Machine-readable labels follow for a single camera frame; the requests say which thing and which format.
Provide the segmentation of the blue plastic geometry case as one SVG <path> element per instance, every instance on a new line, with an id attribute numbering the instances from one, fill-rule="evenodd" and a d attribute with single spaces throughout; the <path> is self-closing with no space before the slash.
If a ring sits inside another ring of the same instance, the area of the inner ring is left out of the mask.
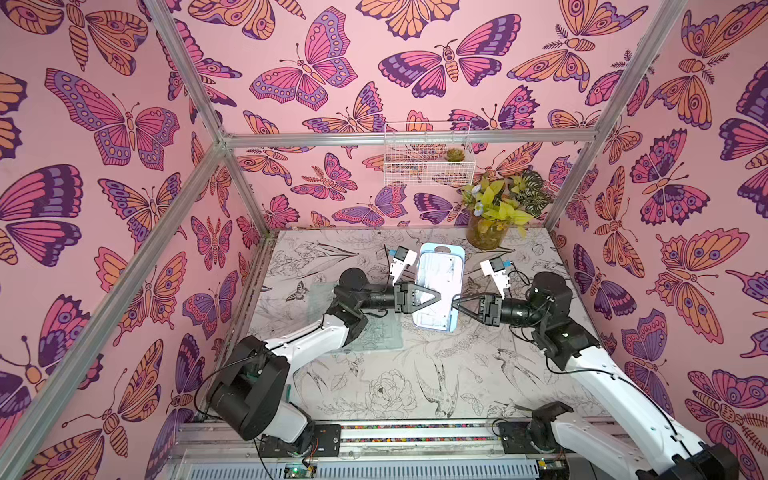
<path id="1" fill-rule="evenodd" d="M 463 290 L 465 250 L 458 245 L 425 243 L 420 247 L 415 283 L 441 293 L 439 303 L 412 314 L 413 323 L 423 329 L 453 332 L 458 324 L 458 311 L 452 299 Z"/>

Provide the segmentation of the green transparent ruler set pouch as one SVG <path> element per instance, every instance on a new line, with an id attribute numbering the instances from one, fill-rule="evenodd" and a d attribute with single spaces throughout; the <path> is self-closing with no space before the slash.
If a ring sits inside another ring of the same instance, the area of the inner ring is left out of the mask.
<path id="1" fill-rule="evenodd" d="M 395 351 L 404 346 L 396 297 L 392 284 L 317 283 L 309 291 L 308 319 L 337 318 L 342 326 L 348 327 L 341 351 Z"/>

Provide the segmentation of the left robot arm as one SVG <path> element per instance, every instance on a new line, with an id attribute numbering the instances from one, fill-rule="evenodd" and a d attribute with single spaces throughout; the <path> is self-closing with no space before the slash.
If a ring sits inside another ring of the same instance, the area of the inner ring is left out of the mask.
<path id="1" fill-rule="evenodd" d="M 440 292 L 414 282 L 372 284 L 361 269 L 349 268 L 319 320 L 279 338 L 241 339 L 214 373 L 206 402 L 243 440 L 266 436 L 290 454 L 306 455 L 318 441 L 315 422 L 288 400 L 294 372 L 356 340 L 368 310 L 412 314 L 440 300 Z"/>

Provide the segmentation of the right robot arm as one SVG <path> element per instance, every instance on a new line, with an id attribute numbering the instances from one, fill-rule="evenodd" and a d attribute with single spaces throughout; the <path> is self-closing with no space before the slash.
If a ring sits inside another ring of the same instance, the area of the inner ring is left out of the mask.
<path id="1" fill-rule="evenodd" d="M 738 478 L 738 460 L 726 446 L 705 443 L 669 416 L 571 318 L 572 299 L 562 276 L 539 272 L 523 299 L 475 294 L 452 300 L 456 310 L 486 326 L 530 329 L 551 372 L 586 388 L 631 439 L 605 433 L 557 401 L 532 411 L 531 443 L 542 452 L 573 451 L 614 479 Z"/>

